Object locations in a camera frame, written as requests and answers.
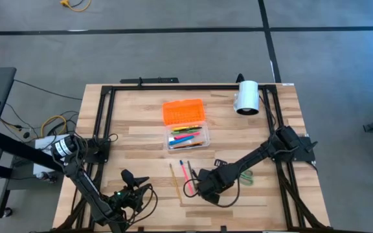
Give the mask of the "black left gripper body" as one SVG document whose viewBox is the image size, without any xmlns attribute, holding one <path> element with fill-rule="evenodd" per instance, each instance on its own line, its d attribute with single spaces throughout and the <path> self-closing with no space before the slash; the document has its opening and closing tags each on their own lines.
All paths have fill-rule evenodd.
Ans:
<svg viewBox="0 0 373 233">
<path fill-rule="evenodd" d="M 134 212 L 138 211 L 138 197 L 135 188 L 138 184 L 133 174 L 125 169 L 121 171 L 122 180 L 126 183 L 122 190 L 114 192 L 109 198 L 109 204 L 112 208 L 131 208 Z"/>
</svg>

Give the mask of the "clear box with orange lid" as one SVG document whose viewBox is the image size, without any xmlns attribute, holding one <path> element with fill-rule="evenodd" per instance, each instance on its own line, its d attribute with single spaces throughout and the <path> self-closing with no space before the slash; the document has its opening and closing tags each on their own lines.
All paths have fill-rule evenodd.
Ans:
<svg viewBox="0 0 373 233">
<path fill-rule="evenodd" d="M 201 99 L 176 100 L 163 104 L 164 145 L 168 151 L 189 150 L 203 148 L 210 145 L 210 135 L 206 123 L 205 110 Z M 193 139 L 173 146 L 168 143 L 178 135 L 172 135 L 172 128 L 182 126 L 200 126 L 199 135 Z"/>
</svg>

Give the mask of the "white spot lamp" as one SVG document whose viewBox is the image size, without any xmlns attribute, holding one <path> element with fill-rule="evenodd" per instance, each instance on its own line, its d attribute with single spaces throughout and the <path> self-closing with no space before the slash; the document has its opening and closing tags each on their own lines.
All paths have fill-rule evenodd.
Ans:
<svg viewBox="0 0 373 233">
<path fill-rule="evenodd" d="M 239 74 L 236 82 L 239 90 L 234 95 L 233 108 L 239 115 L 256 115 L 259 113 L 258 83 L 245 80 L 243 74 Z"/>
</svg>

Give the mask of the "black bar at table edge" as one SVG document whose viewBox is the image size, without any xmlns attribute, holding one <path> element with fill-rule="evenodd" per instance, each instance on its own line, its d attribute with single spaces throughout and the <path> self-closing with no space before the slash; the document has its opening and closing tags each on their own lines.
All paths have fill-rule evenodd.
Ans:
<svg viewBox="0 0 373 233">
<path fill-rule="evenodd" d="M 139 83 L 179 83 L 178 78 L 134 78 L 134 79 L 121 79 L 122 84 L 139 84 Z"/>
</svg>

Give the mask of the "green-handled scissors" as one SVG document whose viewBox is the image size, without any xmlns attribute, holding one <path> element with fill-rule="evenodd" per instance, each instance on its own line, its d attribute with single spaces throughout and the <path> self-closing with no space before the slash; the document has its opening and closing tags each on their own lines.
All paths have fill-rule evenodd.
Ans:
<svg viewBox="0 0 373 233">
<path fill-rule="evenodd" d="M 253 172 L 251 170 L 245 170 L 240 174 L 239 182 L 245 186 L 252 186 L 254 184 Z"/>
</svg>

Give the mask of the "white labelled box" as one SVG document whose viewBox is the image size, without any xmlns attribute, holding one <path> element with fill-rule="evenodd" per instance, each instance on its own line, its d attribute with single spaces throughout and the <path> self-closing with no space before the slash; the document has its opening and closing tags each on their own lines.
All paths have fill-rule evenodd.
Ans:
<svg viewBox="0 0 373 233">
<path fill-rule="evenodd" d="M 42 139 L 37 139 L 37 140 L 35 140 L 34 147 L 36 149 L 42 149 L 42 152 L 44 152 L 47 155 L 51 156 L 52 155 L 52 153 L 51 153 L 51 144 L 53 142 L 56 142 L 56 141 L 64 138 L 64 137 L 66 137 L 66 135 L 47 136 L 47 137 L 44 137 Z M 37 175 L 37 174 L 39 174 L 41 172 L 51 173 L 51 172 L 54 172 L 54 170 L 34 163 L 33 174 Z"/>
</svg>

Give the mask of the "plain wooden pencil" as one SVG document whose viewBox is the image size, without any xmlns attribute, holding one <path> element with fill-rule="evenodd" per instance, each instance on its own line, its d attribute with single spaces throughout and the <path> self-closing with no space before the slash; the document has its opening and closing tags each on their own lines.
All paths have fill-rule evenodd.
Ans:
<svg viewBox="0 0 373 233">
<path fill-rule="evenodd" d="M 173 179 L 173 182 L 174 182 L 175 190 L 176 190 L 176 193 L 177 193 L 177 197 L 179 199 L 180 204 L 182 205 L 183 201 L 182 201 L 181 193 L 179 191 L 179 186 L 178 186 L 178 183 L 177 183 L 177 177 L 175 176 L 174 169 L 173 169 L 173 166 L 172 166 L 171 163 L 169 164 L 169 167 L 170 167 L 172 179 Z"/>
</svg>

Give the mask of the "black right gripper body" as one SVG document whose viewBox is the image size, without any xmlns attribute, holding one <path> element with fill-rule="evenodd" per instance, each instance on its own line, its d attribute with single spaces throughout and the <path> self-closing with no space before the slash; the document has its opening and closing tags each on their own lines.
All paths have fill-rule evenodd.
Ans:
<svg viewBox="0 0 373 233">
<path fill-rule="evenodd" d="M 196 184 L 197 193 L 204 200 L 218 204 L 220 194 L 235 183 L 235 165 L 222 164 L 213 170 L 200 169 Z"/>
</svg>

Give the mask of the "blue marker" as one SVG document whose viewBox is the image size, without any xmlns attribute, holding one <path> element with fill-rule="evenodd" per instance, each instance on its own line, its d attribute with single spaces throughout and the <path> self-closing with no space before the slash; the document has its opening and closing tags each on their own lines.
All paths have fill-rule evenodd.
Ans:
<svg viewBox="0 0 373 233">
<path fill-rule="evenodd" d="M 182 143 L 182 142 L 184 142 L 184 141 L 188 141 L 188 140 L 193 139 L 193 138 L 194 138 L 194 136 L 192 136 L 192 137 L 188 137 L 188 138 L 183 138 L 183 139 L 180 139 L 180 140 L 172 140 L 172 141 L 170 141 L 170 142 L 168 143 L 168 145 L 173 146 L 173 145 L 175 145 L 175 144 L 179 144 L 179 143 Z"/>
</svg>

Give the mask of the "pink pencil blue end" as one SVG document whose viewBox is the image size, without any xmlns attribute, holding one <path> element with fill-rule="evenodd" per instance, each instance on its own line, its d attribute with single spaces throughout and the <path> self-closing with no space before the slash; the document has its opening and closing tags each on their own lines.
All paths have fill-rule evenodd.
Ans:
<svg viewBox="0 0 373 233">
<path fill-rule="evenodd" d="M 187 171 L 186 171 L 186 168 L 185 168 L 185 165 L 183 163 L 182 160 L 179 160 L 179 163 L 180 163 L 180 166 L 182 168 L 182 171 L 183 171 L 183 175 L 184 175 L 184 178 L 185 178 L 185 182 L 186 182 L 186 185 L 188 186 L 188 190 L 190 192 L 190 195 L 193 195 L 194 194 L 194 191 L 192 189 L 192 185 L 190 184 L 190 182 L 188 182 L 189 180 L 189 176 L 187 174 Z"/>
</svg>

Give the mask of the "black aluminium table frame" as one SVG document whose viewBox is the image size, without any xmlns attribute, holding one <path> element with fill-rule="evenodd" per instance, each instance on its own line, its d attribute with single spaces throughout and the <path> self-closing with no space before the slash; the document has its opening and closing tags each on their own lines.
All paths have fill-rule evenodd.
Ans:
<svg viewBox="0 0 373 233">
<path fill-rule="evenodd" d="M 235 84 L 177 84 L 163 90 L 149 85 L 139 89 L 121 85 L 113 104 L 98 110 L 102 87 L 85 88 L 77 120 L 77 132 L 91 137 L 103 131 L 109 118 L 110 132 L 118 139 L 111 144 L 109 159 L 103 170 L 100 189 L 111 195 L 123 186 L 120 173 L 129 170 L 137 177 L 149 177 L 157 197 L 146 197 L 147 209 L 138 217 L 134 230 L 147 232 L 209 231 L 226 227 L 229 231 L 284 230 L 283 211 L 275 163 L 269 159 L 253 167 L 252 186 L 234 186 L 221 195 L 214 206 L 200 197 L 185 196 L 184 175 L 179 160 L 188 169 L 211 169 L 216 159 L 234 162 L 253 151 L 269 134 L 266 112 L 253 116 L 237 114 L 233 109 Z M 210 145 L 190 150 L 168 151 L 164 145 L 162 106 L 166 102 L 201 99 L 209 129 Z M 169 164 L 172 164 L 183 204 L 177 197 Z"/>
</svg>

